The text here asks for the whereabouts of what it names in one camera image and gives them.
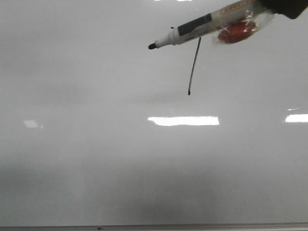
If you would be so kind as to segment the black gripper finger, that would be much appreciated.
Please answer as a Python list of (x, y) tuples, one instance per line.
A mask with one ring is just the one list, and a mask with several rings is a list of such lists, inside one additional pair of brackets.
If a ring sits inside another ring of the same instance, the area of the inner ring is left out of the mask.
[(307, 0), (261, 0), (273, 13), (282, 14), (289, 19), (296, 19), (307, 7)]

